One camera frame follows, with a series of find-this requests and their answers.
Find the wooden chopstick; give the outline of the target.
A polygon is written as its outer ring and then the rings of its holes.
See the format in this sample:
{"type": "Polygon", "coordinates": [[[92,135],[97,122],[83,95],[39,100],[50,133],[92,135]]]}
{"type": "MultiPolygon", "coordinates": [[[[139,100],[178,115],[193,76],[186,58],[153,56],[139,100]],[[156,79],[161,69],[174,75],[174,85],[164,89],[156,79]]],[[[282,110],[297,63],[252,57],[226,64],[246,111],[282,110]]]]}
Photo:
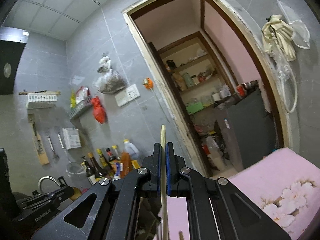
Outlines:
{"type": "Polygon", "coordinates": [[[166,133],[165,125],[161,126],[161,201],[162,201],[162,239],[168,240],[168,211],[167,211],[167,171],[166,171],[166,133]]]}

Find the brown sauce pouch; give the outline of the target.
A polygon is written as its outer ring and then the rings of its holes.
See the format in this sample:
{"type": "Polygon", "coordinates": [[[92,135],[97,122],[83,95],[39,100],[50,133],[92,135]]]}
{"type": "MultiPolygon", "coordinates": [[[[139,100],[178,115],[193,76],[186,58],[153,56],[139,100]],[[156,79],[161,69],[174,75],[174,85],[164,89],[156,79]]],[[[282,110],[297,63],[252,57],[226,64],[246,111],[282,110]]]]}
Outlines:
{"type": "Polygon", "coordinates": [[[120,158],[120,177],[124,178],[132,171],[132,161],[130,154],[123,152],[120,158]]]}

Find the wooden board hanging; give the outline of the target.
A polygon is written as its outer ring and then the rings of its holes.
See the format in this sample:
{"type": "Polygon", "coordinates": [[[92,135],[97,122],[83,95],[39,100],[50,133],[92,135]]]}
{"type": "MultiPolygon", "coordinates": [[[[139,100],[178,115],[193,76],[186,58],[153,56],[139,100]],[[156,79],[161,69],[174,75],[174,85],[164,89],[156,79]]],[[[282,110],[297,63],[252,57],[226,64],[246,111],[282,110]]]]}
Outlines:
{"type": "Polygon", "coordinates": [[[49,161],[47,154],[46,154],[46,151],[44,149],[41,136],[37,131],[34,114],[28,114],[28,122],[29,122],[31,129],[32,129],[32,132],[33,132],[33,143],[34,143],[35,151],[37,153],[37,157],[39,159],[39,162],[41,165],[48,165],[50,163],[50,161],[49,161]]]}

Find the large dark vinegar jug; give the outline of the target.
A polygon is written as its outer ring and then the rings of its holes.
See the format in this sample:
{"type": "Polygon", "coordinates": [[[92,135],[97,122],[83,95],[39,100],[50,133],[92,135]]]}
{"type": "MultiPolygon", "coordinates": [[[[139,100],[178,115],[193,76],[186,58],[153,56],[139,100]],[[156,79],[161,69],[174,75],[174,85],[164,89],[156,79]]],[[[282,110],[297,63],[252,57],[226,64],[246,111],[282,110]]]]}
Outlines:
{"type": "Polygon", "coordinates": [[[131,160],[139,162],[140,152],[128,139],[124,140],[124,151],[130,155],[131,160]]]}

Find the pink floral towel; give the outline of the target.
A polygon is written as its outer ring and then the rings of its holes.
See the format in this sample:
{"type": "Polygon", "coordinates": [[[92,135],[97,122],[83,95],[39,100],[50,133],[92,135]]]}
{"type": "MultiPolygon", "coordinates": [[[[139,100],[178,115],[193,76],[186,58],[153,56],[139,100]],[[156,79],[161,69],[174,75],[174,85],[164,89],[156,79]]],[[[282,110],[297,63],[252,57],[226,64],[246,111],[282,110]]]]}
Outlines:
{"type": "MultiPolygon", "coordinates": [[[[282,148],[226,179],[290,239],[319,239],[319,169],[300,155],[282,148]]],[[[169,239],[190,239],[186,198],[167,193],[167,202],[169,239]]]]}

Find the dark grey cabinet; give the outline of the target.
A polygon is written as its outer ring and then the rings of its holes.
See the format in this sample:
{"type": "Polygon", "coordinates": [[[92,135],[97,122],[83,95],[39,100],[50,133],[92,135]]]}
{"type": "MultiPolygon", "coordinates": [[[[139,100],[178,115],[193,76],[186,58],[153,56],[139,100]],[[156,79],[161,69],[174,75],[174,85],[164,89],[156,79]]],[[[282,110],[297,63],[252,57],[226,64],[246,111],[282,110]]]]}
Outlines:
{"type": "Polygon", "coordinates": [[[265,111],[256,88],[238,102],[225,102],[214,109],[230,162],[241,172],[276,149],[273,116],[265,111]]]}

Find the red plastic bag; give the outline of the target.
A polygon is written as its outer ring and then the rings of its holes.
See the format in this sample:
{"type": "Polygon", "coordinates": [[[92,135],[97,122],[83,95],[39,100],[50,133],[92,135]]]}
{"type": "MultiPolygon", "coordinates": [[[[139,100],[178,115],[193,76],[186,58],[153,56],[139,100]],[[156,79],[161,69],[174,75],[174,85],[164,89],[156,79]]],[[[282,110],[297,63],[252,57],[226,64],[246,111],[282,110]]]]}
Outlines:
{"type": "Polygon", "coordinates": [[[91,104],[93,106],[93,116],[100,124],[107,121],[107,115],[104,107],[102,106],[98,96],[92,98],[91,104]]]}

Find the clear bag of dried goods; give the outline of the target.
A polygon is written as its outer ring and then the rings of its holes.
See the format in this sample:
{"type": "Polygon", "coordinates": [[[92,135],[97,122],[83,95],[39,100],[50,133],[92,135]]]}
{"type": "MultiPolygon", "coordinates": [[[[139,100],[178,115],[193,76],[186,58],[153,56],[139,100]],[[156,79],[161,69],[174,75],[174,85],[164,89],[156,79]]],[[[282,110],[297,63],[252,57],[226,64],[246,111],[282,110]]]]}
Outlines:
{"type": "Polygon", "coordinates": [[[95,88],[103,94],[115,94],[126,88],[124,78],[112,68],[112,61],[108,55],[103,55],[99,60],[97,73],[100,74],[94,83],[95,88]]]}

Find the wooden pantry shelf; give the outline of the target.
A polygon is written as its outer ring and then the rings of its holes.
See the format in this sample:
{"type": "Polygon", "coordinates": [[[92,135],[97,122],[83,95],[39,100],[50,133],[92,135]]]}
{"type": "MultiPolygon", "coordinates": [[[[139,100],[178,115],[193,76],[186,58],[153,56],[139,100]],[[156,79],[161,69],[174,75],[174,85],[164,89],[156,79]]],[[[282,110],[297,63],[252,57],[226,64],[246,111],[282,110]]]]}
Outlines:
{"type": "Polygon", "coordinates": [[[235,92],[234,79],[222,56],[199,31],[164,46],[157,53],[185,110],[198,101],[204,109],[213,107],[235,92]]]}

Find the black range hood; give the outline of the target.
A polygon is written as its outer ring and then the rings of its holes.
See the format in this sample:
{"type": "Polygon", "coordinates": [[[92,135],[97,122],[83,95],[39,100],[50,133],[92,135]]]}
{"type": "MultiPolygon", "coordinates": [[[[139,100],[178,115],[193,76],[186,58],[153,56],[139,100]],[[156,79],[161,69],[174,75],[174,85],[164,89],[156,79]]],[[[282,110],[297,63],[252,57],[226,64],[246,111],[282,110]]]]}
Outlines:
{"type": "Polygon", "coordinates": [[[0,94],[14,92],[14,83],[25,43],[1,40],[0,54],[0,94]]]}

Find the cream rubber gloves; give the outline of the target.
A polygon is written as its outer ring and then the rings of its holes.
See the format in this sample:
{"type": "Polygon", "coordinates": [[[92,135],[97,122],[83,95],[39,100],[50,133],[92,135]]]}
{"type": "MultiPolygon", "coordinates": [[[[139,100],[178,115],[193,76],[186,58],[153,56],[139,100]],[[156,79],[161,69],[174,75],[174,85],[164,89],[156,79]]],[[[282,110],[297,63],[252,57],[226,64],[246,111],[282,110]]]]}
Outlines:
{"type": "Polygon", "coordinates": [[[263,45],[266,53],[271,53],[272,44],[277,44],[287,61],[296,59],[293,42],[294,30],[282,19],[282,15],[272,15],[262,27],[263,45]]]}

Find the white wall box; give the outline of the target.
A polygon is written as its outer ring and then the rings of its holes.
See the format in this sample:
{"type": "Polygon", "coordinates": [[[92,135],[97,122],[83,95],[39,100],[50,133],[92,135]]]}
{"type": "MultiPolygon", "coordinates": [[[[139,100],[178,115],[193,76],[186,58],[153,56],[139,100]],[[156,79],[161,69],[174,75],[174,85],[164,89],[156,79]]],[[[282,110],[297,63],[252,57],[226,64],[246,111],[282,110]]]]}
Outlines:
{"type": "Polygon", "coordinates": [[[76,128],[62,128],[62,134],[67,150],[81,148],[79,130],[76,128]]]}

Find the grey wall shelf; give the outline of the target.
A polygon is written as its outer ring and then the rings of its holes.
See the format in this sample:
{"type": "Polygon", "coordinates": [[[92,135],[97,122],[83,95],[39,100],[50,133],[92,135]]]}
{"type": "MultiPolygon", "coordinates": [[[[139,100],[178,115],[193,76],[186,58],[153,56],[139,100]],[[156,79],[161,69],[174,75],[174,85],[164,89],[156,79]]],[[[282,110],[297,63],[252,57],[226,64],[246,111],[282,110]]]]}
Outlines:
{"type": "Polygon", "coordinates": [[[88,96],[84,100],[81,100],[69,113],[69,119],[75,119],[80,117],[85,111],[92,107],[91,103],[92,97],[88,96]]]}

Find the white wall rack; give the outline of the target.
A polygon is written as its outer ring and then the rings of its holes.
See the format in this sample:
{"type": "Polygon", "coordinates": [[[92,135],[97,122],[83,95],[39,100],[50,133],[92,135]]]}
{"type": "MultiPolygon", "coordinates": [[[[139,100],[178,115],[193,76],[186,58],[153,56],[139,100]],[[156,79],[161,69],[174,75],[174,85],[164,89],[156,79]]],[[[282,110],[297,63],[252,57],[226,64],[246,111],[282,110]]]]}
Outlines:
{"type": "Polygon", "coordinates": [[[30,109],[42,109],[50,108],[56,105],[57,98],[61,94],[57,91],[41,90],[36,92],[19,92],[19,95],[25,95],[27,97],[26,108],[30,109]]]}

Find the orange wall hook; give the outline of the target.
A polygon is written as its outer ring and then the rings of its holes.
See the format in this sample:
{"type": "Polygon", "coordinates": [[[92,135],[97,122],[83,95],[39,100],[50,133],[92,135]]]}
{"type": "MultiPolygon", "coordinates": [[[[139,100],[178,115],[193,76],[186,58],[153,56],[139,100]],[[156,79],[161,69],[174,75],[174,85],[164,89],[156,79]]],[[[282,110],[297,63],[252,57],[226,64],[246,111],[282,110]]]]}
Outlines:
{"type": "Polygon", "coordinates": [[[147,89],[147,90],[152,90],[153,89],[153,81],[147,77],[143,80],[143,86],[147,89]]]}

